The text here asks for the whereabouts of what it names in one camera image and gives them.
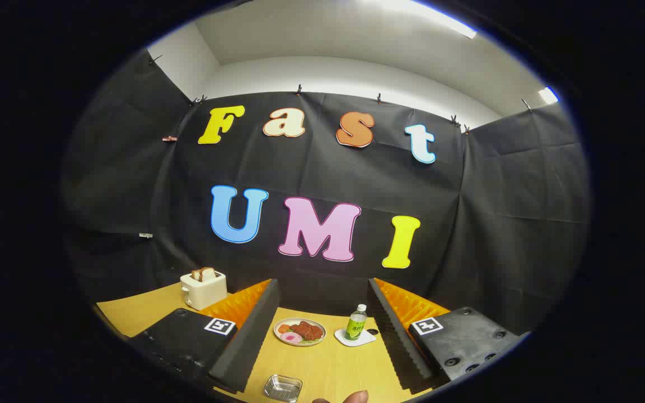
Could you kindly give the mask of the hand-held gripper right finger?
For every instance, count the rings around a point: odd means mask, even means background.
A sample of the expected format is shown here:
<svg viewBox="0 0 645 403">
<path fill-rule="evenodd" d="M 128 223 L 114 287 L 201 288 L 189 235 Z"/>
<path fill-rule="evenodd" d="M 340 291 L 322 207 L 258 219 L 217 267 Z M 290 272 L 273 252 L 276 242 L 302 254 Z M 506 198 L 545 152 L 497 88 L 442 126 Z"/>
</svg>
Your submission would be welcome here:
<svg viewBox="0 0 645 403">
<path fill-rule="evenodd" d="M 367 301 L 400 385 L 412 392 L 466 378 L 526 337 L 475 308 L 448 310 L 381 279 L 369 279 Z"/>
</svg>

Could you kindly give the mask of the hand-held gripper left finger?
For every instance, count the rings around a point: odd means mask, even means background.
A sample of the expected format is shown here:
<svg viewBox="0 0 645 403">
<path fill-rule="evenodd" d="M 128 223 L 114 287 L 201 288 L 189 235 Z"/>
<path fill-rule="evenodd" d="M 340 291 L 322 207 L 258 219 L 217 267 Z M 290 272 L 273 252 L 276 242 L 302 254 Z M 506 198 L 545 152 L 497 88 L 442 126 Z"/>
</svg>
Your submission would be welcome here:
<svg viewBox="0 0 645 403">
<path fill-rule="evenodd" d="M 243 392 L 279 303 L 278 280 L 265 280 L 202 313 L 171 311 L 128 344 L 199 390 Z"/>
</svg>

